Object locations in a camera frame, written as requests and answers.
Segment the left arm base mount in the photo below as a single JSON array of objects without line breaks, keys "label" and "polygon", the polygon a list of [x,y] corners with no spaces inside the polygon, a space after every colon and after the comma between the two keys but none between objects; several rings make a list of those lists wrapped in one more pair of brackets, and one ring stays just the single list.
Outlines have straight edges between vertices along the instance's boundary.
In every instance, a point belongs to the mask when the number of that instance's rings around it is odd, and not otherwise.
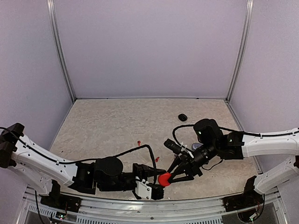
[{"label": "left arm base mount", "polygon": [[52,188],[47,196],[41,196],[40,203],[52,208],[78,213],[82,199],[75,196],[61,194],[60,185],[52,180]]}]

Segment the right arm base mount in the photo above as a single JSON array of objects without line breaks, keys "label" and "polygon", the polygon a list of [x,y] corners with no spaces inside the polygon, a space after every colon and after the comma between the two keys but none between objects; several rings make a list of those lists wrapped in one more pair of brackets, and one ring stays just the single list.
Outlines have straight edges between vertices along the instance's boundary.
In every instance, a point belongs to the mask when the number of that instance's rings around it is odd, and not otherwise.
[{"label": "right arm base mount", "polygon": [[262,215],[265,206],[265,194],[254,191],[256,178],[255,175],[247,180],[242,193],[222,199],[226,212],[246,209],[237,213],[239,220],[245,224],[253,224]]}]

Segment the red round case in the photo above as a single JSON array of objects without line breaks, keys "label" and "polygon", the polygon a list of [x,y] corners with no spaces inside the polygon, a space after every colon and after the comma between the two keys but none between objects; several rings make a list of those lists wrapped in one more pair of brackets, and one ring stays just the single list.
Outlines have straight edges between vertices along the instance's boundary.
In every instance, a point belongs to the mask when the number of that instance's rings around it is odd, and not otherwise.
[{"label": "red round case", "polygon": [[170,185],[170,182],[169,182],[170,178],[171,178],[171,174],[168,172],[161,174],[158,177],[158,183],[163,187],[167,187]]}]

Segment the black earbud charging case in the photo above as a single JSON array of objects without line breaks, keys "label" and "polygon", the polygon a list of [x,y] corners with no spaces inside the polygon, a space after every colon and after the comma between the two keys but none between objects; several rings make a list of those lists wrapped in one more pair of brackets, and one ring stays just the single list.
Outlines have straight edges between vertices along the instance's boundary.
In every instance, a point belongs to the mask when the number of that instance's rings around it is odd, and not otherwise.
[{"label": "black earbud charging case", "polygon": [[185,114],[181,113],[178,115],[178,119],[182,122],[185,122],[187,121],[188,117]]}]

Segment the grey oval charging case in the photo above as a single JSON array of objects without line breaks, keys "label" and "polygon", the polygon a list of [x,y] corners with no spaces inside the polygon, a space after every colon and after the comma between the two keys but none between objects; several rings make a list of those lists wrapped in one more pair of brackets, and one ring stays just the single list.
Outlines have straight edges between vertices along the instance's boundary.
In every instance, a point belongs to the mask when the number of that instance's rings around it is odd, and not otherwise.
[{"label": "grey oval charging case", "polygon": [[195,151],[197,148],[199,148],[200,146],[202,146],[202,144],[201,143],[193,143],[192,144],[192,151]]}]

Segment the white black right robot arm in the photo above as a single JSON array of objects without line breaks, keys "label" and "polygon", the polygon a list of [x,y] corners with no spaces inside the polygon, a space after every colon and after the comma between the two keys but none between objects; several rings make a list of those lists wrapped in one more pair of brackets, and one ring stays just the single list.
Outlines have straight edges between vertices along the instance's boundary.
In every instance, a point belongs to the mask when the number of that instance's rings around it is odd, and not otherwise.
[{"label": "white black right robot arm", "polygon": [[167,139],[164,145],[177,154],[167,172],[158,177],[161,186],[175,182],[193,180],[203,173],[200,168],[212,158],[222,160],[242,160],[258,155],[286,154],[288,158],[264,174],[247,180],[239,203],[249,207],[270,189],[299,175],[299,130],[294,128],[283,132],[247,133],[218,126],[214,119],[202,119],[191,127],[194,129],[201,146],[191,151],[178,140]]}]

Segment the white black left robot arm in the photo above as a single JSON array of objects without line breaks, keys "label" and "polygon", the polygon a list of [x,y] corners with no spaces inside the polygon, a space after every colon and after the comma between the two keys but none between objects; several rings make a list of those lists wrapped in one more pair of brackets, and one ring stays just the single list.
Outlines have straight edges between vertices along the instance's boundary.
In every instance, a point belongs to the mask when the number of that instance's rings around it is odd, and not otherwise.
[{"label": "white black left robot arm", "polygon": [[164,188],[157,176],[164,170],[133,163],[131,172],[123,171],[119,155],[71,161],[34,143],[15,123],[1,127],[0,166],[21,176],[53,206],[65,204],[65,196],[55,188],[64,185],[76,192],[94,195],[101,192],[132,191],[137,199],[161,200]]}]

